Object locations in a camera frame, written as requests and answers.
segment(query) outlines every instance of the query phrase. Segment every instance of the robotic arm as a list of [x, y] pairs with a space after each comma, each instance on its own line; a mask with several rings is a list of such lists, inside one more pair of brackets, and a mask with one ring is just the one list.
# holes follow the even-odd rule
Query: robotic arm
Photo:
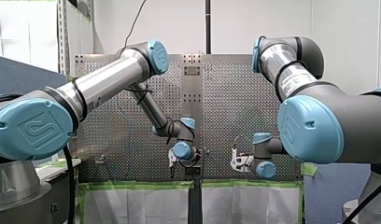
[[143, 83], [165, 73], [168, 60], [164, 45], [152, 40], [127, 47], [115, 62], [58, 89], [45, 87], [11, 101], [1, 98], [0, 157], [40, 160], [57, 153], [90, 112], [126, 88], [155, 125], [156, 134], [178, 137], [177, 144], [192, 154], [194, 120], [168, 120]]
[[322, 164], [381, 163], [381, 88], [348, 95], [334, 84], [320, 81], [322, 52], [305, 37], [260, 37], [252, 66], [254, 73], [261, 73], [275, 86], [282, 102], [278, 114], [282, 146], [269, 133], [256, 133], [252, 162], [245, 164], [250, 172], [273, 177], [265, 177], [258, 167], [275, 170], [270, 158], [276, 153]]

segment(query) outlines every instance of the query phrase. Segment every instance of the metal frame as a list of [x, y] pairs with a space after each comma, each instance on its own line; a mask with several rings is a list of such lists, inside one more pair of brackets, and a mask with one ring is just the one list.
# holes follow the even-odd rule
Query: metal frame
[[57, 3], [57, 21], [59, 37], [59, 72], [65, 76], [69, 74], [69, 47], [66, 16], [66, 1], [58, 0]]
[[[98, 67], [114, 60], [113, 57], [113, 55], [78, 55], [78, 62], [76, 63], [77, 74], [82, 75], [87, 72], [91, 72], [92, 70], [95, 70]], [[195, 145], [197, 147], [212, 149], [210, 150], [211, 156], [205, 161], [206, 172], [203, 172], [205, 173], [205, 178], [244, 178], [241, 173], [237, 173], [232, 170], [229, 164], [232, 157], [232, 139], [228, 140], [228, 137], [234, 139], [236, 134], [244, 133], [246, 135], [246, 140], [239, 144], [240, 150], [243, 149], [244, 151], [244, 149], [252, 150], [251, 138], [253, 132], [270, 132], [273, 133], [273, 135], [278, 135], [276, 128], [276, 113], [278, 112], [279, 102], [276, 100], [272, 85], [268, 83], [261, 75], [252, 74], [250, 58], [251, 57], [249, 55], [170, 55], [171, 65], [169, 72], [164, 76], [154, 77], [148, 81], [151, 88], [155, 91], [153, 95], [162, 108], [162, 111], [169, 113], [166, 114], [168, 117], [172, 116], [173, 119], [179, 119], [179, 117], [190, 116], [197, 120]], [[178, 74], [174, 76], [175, 80], [166, 80], [166, 78], [173, 78], [173, 73]], [[239, 97], [239, 101], [233, 101], [231, 94], [236, 94], [236, 97]], [[230, 108], [226, 108], [225, 106], [225, 97], [230, 98]], [[114, 112], [118, 110], [116, 108], [116, 100], [117, 99], [113, 99], [111, 100], [112, 102], [107, 102], [107, 105], [103, 105], [101, 110], [97, 109], [95, 112], [97, 114], [91, 114], [90, 120], [92, 123], [95, 124], [96, 122], [100, 122], [100, 118], [94, 119], [93, 116], [102, 116], [101, 119], [106, 119], [106, 116], [112, 116], [118, 113]], [[130, 94], [127, 92], [120, 93], [118, 101], [121, 101], [121, 104], [123, 102], [126, 104], [123, 106], [123, 109], [128, 111], [127, 113], [135, 113], [139, 119], [141, 119], [141, 117], [144, 118], [141, 119], [141, 125], [143, 126], [139, 126], [138, 129], [134, 130], [135, 134], [131, 134], [143, 137], [136, 137], [135, 140], [132, 140], [132, 142], [135, 144], [140, 144], [139, 146], [145, 148], [156, 147], [155, 150], [153, 150], [153, 153], [164, 154], [163, 156], [161, 154], [146, 155], [145, 153], [151, 152], [147, 150], [144, 154], [138, 155], [137, 153], [140, 152], [137, 152], [136, 155], [134, 154], [134, 157], [130, 160], [130, 162], [135, 165], [135, 168], [132, 167], [132, 170], [135, 172], [135, 170], [139, 169], [139, 172], [143, 171], [144, 173], [152, 172], [156, 174], [159, 173], [159, 175], [166, 174], [165, 170], [168, 171], [168, 158], [166, 153], [171, 145], [166, 146], [165, 139], [153, 136], [148, 132], [150, 129], [150, 122], [145, 118], [141, 109], [138, 108], [139, 106], [135, 105], [135, 101]], [[223, 119], [218, 118], [219, 115], [222, 116], [222, 111], [229, 111], [228, 113], [232, 113], [233, 111], [236, 111], [237, 107], [243, 108], [241, 109], [241, 114], [235, 112], [235, 114], [231, 114], [229, 117], [223, 116]], [[239, 125], [235, 123], [235, 126], [231, 126], [234, 123], [233, 118], [239, 118]], [[115, 133], [117, 130], [125, 132], [128, 125], [129, 124], [126, 122], [121, 124], [118, 128], [116, 128], [117, 124], [113, 126], [107, 124], [106, 127], [98, 125], [91, 126], [87, 128], [86, 131], [93, 128], [93, 138], [101, 138], [103, 136], [105, 138], [112, 138], [102, 140], [109, 142], [115, 138], [112, 134], [117, 135], [117, 133]], [[217, 135], [217, 130], [215, 130], [217, 127], [219, 128], [220, 135]], [[101, 133], [105, 129], [109, 130], [109, 134]], [[84, 167], [89, 166], [92, 168], [97, 166], [96, 163], [99, 161], [97, 160], [99, 159], [98, 155], [95, 154], [96, 150], [100, 150], [101, 153], [103, 153], [107, 149], [104, 149], [104, 147], [96, 148], [95, 146], [93, 146], [92, 149], [89, 149], [88, 142], [85, 141], [87, 140], [86, 138], [88, 136], [88, 132], [91, 134], [90, 131], [78, 133], [78, 148], [82, 148], [83, 151], [89, 150], [90, 158], [96, 159], [96, 161], [89, 161], [89, 164], [87, 161], [84, 162]], [[120, 158], [116, 161], [110, 161], [110, 163], [114, 162], [115, 166], [119, 166], [122, 170], [125, 170], [126, 154], [123, 153], [125, 151], [124, 148], [127, 148], [127, 146], [122, 145], [121, 147], [117, 149], [111, 148], [116, 151], [116, 154], [120, 153]], [[214, 158], [214, 155], [217, 153], [219, 154], [219, 158]], [[274, 155], [273, 160], [277, 162], [278, 174], [277, 178], [274, 180], [293, 181], [302, 179], [300, 175], [299, 163], [294, 162], [289, 158], [289, 156]], [[144, 163], [147, 167], [139, 166], [140, 163]], [[99, 171], [96, 171], [95, 169], [97, 168], [92, 168], [89, 171], [88, 169], [84, 169], [83, 171], [97, 173], [102, 172], [102, 174], [109, 173], [108, 166], [100, 166], [100, 168], [98, 168]], [[179, 168], [176, 169], [175, 180], [183, 180], [185, 178], [181, 170], [182, 169]], [[86, 174], [87, 173], [82, 173], [82, 171], [80, 172], [81, 180], [91, 182], [105, 181], [110, 178], [107, 174], [106, 177], [100, 176], [100, 178], [82, 178], [82, 176]], [[127, 176], [127, 178], [124, 179], [136, 179], [142, 181], [172, 180], [169, 178], [169, 173], [167, 173], [167, 177], [160, 176], [153, 178], [151, 176], [137, 177], [137, 175], [132, 175]]]

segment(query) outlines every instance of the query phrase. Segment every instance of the robot logo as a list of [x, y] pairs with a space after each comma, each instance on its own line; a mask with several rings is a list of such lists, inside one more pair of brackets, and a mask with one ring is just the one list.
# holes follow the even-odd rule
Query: robot logo
[[159, 61], [161, 61], [161, 63], [167, 63], [165, 48], [159, 48], [157, 50], [157, 55], [158, 55], [158, 59], [159, 59]]
[[63, 135], [63, 129], [51, 112], [42, 112], [18, 125], [21, 134], [34, 149], [39, 150]]

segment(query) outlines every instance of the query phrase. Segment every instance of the green tape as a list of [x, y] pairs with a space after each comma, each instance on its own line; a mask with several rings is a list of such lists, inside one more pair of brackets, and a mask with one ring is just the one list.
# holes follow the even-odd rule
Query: green tape
[[298, 223], [303, 224], [303, 183], [299, 187], [299, 204], [298, 204], [298, 207], [299, 207], [298, 208], [298, 210], [299, 210]]
[[228, 188], [234, 186], [248, 186], [261, 188], [297, 189], [303, 185], [302, 181], [265, 181], [265, 180], [204, 180], [203, 188]]
[[302, 175], [314, 176], [316, 171], [317, 171], [317, 167], [314, 163], [311, 163], [311, 162], [301, 163]]

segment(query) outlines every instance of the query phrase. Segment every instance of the wire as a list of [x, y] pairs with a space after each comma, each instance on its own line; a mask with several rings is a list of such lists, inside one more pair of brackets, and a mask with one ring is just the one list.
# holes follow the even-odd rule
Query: wire
[[379, 193], [381, 192], [381, 185], [374, 190], [359, 206], [346, 218], [343, 224], [350, 224], [351, 220], [368, 204], [370, 203]]
[[132, 24], [132, 28], [130, 29], [129, 34], [127, 34], [127, 36], [126, 36], [126, 40], [124, 41], [124, 47], [123, 47], [123, 49], [121, 49], [119, 55], [121, 55], [121, 54], [123, 53], [124, 49], [126, 49], [126, 47], [127, 47], [127, 41], [129, 40], [130, 36], [131, 36], [132, 33], [133, 33], [133, 29], [134, 29], [135, 23], [137, 22], [138, 17], [139, 17], [140, 14], [141, 14], [141, 10], [142, 10], [142, 8], [144, 7], [144, 4], [145, 4], [146, 2], [147, 2], [147, 0], [144, 0], [144, 1], [142, 2], [142, 4], [141, 4], [140, 8], [138, 9], [137, 15], [135, 16], [135, 19], [134, 19], [133, 24]]
[[176, 161], [174, 162], [174, 165], [170, 167], [170, 177], [173, 179], [174, 175], [176, 174], [176, 163], [178, 162], [178, 158], [176, 158]]
[[[250, 155], [247, 156], [247, 159], [246, 159], [246, 161], [244, 162], [244, 166], [245, 166], [245, 167], [247, 167], [247, 162], [248, 162], [249, 157], [250, 157]], [[246, 176], [246, 172], [244, 172], [244, 170], [245, 170], [245, 168], [243, 169], [242, 174], [243, 174], [243, 176], [244, 176], [244, 178], [245, 178], [246, 180], [249, 180], [248, 177]]]
[[184, 127], [186, 127], [192, 134], [192, 141], [193, 142], [193, 139], [195, 138], [195, 135], [194, 135], [194, 131], [192, 128], [188, 127], [187, 125], [185, 125], [184, 122], [182, 122], [181, 120], [179, 119], [175, 119], [175, 120], [172, 120], [171, 118], [167, 118], [168, 122], [170, 122], [169, 126], [168, 126], [168, 130], [167, 130], [167, 134], [168, 134], [168, 138], [167, 138], [167, 142], [166, 142], [166, 145], [168, 145], [170, 143], [170, 140], [171, 138], [173, 138], [173, 133], [174, 133], [174, 128], [175, 128], [175, 123], [176, 122], [179, 122], [181, 123]]
[[68, 180], [69, 180], [69, 212], [67, 224], [74, 223], [75, 215], [75, 177], [74, 177], [74, 166], [72, 164], [71, 153], [69, 152], [68, 146], [63, 148], [65, 160], [68, 168]]

